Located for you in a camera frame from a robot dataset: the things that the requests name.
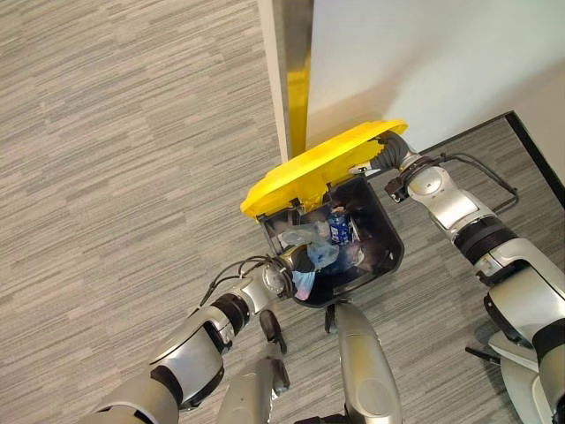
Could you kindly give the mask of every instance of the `open bin lid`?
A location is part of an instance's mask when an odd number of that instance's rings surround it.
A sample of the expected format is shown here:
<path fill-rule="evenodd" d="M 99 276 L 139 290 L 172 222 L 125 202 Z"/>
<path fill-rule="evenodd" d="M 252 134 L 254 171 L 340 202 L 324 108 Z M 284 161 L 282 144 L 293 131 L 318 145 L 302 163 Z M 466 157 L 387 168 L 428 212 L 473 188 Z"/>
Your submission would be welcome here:
<path fill-rule="evenodd" d="M 375 137 L 386 131 L 401 134 L 407 127 L 395 119 L 365 122 L 342 132 L 269 171 L 249 190 L 241 211 L 252 218 L 270 216 L 292 207 L 294 199 L 304 212 L 320 207 L 328 184 L 352 178 L 351 167 L 370 161 L 384 148 Z"/>

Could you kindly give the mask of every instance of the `black joint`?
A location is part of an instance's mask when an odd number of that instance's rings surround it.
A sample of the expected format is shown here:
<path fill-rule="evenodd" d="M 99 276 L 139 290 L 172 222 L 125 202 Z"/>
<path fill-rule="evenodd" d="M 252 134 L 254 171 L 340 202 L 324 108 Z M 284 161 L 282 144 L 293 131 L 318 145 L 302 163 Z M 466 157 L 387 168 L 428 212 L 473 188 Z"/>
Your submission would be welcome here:
<path fill-rule="evenodd" d="M 565 424 L 565 395 L 561 396 L 557 402 L 553 424 Z"/>
<path fill-rule="evenodd" d="M 420 157 L 406 168 L 399 177 L 388 181 L 388 184 L 385 186 L 385 192 L 387 192 L 396 203 L 404 201 L 409 197 L 408 184 L 412 181 L 412 179 L 425 168 L 434 165 L 435 161 L 428 156 Z"/>
<path fill-rule="evenodd" d="M 220 309 L 228 317 L 236 335 L 249 322 L 249 307 L 235 294 L 223 294 L 212 306 Z"/>
<path fill-rule="evenodd" d="M 220 371 L 215 375 L 215 377 L 210 380 L 210 382 L 204 386 L 198 393 L 196 393 L 193 397 L 188 399 L 186 402 L 179 406 L 179 409 L 193 409 L 199 406 L 202 401 L 207 398 L 215 389 L 220 385 L 220 382 L 223 378 L 223 367 L 220 368 Z"/>
<path fill-rule="evenodd" d="M 453 244 L 473 265 L 494 248 L 517 235 L 495 216 L 480 218 L 465 225 L 456 235 Z"/>
<path fill-rule="evenodd" d="M 538 331 L 532 339 L 538 363 L 557 346 L 565 345 L 565 318 L 561 318 Z"/>
<path fill-rule="evenodd" d="M 183 401 L 183 389 L 180 387 L 175 375 L 167 367 L 160 365 L 151 370 L 151 378 L 165 386 L 177 402 L 177 406 Z"/>
<path fill-rule="evenodd" d="M 506 277 L 511 276 L 512 274 L 516 273 L 520 269 L 524 269 L 528 266 L 528 262 L 526 261 L 516 261 L 509 263 L 507 266 L 499 269 L 491 276 L 485 275 L 483 271 L 479 271 L 477 273 L 478 280 L 487 285 L 489 287 L 493 287 L 497 285 L 500 281 L 504 280 Z"/>
<path fill-rule="evenodd" d="M 498 325 L 499 329 L 504 333 L 504 336 L 508 340 L 513 343 L 517 343 L 520 345 L 528 345 L 528 341 L 525 340 L 520 333 L 516 331 L 512 324 L 508 322 L 508 320 L 504 317 L 502 312 L 496 307 L 493 300 L 491 299 L 490 294 L 487 294 L 483 300 L 485 304 L 485 309 L 490 315 L 491 319 L 494 321 L 496 325 Z"/>

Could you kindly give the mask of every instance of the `gray carpet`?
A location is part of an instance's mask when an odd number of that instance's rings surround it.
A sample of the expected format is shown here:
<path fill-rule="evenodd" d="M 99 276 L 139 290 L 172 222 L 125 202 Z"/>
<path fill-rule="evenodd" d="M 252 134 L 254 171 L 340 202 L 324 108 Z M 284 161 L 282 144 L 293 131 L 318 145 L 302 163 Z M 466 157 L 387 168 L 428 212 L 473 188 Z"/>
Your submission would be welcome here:
<path fill-rule="evenodd" d="M 138 373 L 227 262 L 267 251 L 238 210 L 279 162 L 254 0 L 0 4 L 0 416 L 73 423 Z M 502 216 L 560 267 L 563 210 L 504 121 L 446 147 L 520 189 Z M 489 205 L 506 195 L 449 165 Z M 380 334 L 406 423 L 516 422 L 500 373 L 463 352 L 485 287 L 412 201 L 373 181 L 406 253 L 354 296 Z M 323 313 L 274 306 L 289 343 L 287 423 L 343 407 Z M 211 423 L 226 382 L 262 345 L 257 322 L 226 378 L 182 422 Z"/>

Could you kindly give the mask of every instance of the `robot forearm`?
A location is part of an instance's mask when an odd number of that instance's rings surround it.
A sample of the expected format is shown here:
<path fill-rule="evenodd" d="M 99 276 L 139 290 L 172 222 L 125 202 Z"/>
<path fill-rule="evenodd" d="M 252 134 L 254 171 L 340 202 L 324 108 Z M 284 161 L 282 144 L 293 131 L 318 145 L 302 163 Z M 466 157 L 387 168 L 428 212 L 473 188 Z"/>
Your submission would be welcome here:
<path fill-rule="evenodd" d="M 155 349 L 149 369 L 108 394 L 79 424 L 176 424 L 223 377 L 222 354 L 268 303 L 285 296 L 284 266 L 266 265 L 241 279 L 210 306 L 191 314 Z"/>
<path fill-rule="evenodd" d="M 540 381 L 556 413 L 565 398 L 565 276 L 489 207 L 458 188 L 437 162 L 399 148 L 399 136 L 388 137 L 394 148 L 386 160 L 371 163 L 373 168 L 400 171 L 386 191 L 396 202 L 411 197 L 423 204 L 479 280 L 491 287 L 485 297 L 487 312 L 509 340 L 535 348 Z"/>

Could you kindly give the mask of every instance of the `trash bin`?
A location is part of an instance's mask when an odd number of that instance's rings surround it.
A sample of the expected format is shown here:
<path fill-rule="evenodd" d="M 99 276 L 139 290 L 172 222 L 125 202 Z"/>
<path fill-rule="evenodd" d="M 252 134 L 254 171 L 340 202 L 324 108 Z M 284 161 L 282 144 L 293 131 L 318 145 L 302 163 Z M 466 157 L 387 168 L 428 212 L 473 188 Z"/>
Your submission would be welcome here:
<path fill-rule="evenodd" d="M 333 206 L 344 206 L 356 228 L 364 259 L 335 275 L 317 273 L 307 307 L 326 307 L 361 285 L 394 271 L 403 258 L 403 243 L 364 175 L 348 169 L 375 157 L 375 141 L 385 131 L 402 133 L 402 120 L 367 122 L 330 139 L 267 173 L 241 204 L 255 218 L 273 254 L 283 246 L 277 237 L 293 225 L 324 221 Z"/>

